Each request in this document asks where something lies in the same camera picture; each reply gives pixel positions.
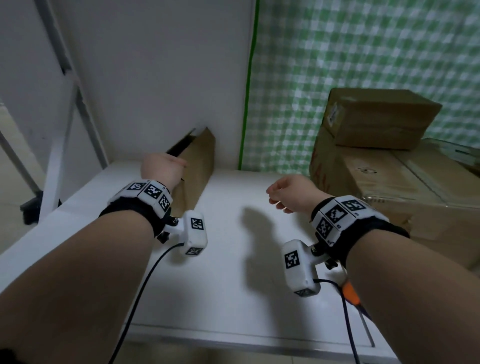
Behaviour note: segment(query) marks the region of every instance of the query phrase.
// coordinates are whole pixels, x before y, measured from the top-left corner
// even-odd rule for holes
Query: tabletop
[[[108,199],[139,177],[139,162],[115,162],[0,256],[0,291],[35,261],[93,221]],[[210,347],[351,360],[341,298],[323,284],[300,298],[285,284],[280,246],[313,243],[298,214],[268,203],[267,187],[280,175],[215,170],[195,210],[203,213],[208,246],[198,257],[173,250],[155,269],[139,302],[128,338],[175,340]],[[147,272],[176,242],[155,244]],[[343,271],[318,265],[320,278]],[[376,326],[348,305],[360,358],[398,363]],[[371,333],[369,338],[365,326]]]

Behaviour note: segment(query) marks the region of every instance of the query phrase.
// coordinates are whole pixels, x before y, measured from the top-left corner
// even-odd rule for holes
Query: cardboard box
[[[432,138],[424,139],[442,154],[460,163],[464,168],[480,177],[480,149],[445,142]]]
[[[167,153],[188,162],[183,181],[173,190],[172,216],[181,217],[187,210],[193,210],[213,173],[215,137],[208,128],[198,136],[188,133]]]
[[[340,146],[413,149],[441,108],[409,90],[333,88],[322,126]]]
[[[342,147],[320,128],[310,175],[330,194],[362,198],[464,267],[479,262],[480,179],[427,143],[410,152]]]

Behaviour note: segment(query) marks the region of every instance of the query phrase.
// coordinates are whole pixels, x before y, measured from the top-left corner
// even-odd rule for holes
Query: tile floor
[[[7,110],[0,104],[0,130],[36,183],[45,175]],[[20,205],[34,195],[0,149],[0,254],[33,226],[23,224]],[[333,364],[331,361],[232,350],[214,350],[170,344],[124,343],[117,364]]]

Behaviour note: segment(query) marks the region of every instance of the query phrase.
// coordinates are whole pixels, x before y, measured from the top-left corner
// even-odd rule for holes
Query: white camera device
[[[160,234],[163,238],[159,240],[164,243],[169,234],[179,236],[179,243],[184,243],[180,252],[186,256],[199,255],[208,244],[205,219],[198,211],[188,210],[181,218],[170,219]]]
[[[330,256],[322,254],[314,256],[311,248],[301,240],[294,239],[283,244],[281,249],[284,257],[283,270],[287,286],[300,297],[314,296],[320,292],[320,284],[315,266],[327,262]]]

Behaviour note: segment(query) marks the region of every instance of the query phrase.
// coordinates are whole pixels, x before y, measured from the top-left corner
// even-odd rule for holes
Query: gingham fabric
[[[258,1],[242,169],[308,175],[332,87],[410,89],[480,147],[480,1]]]

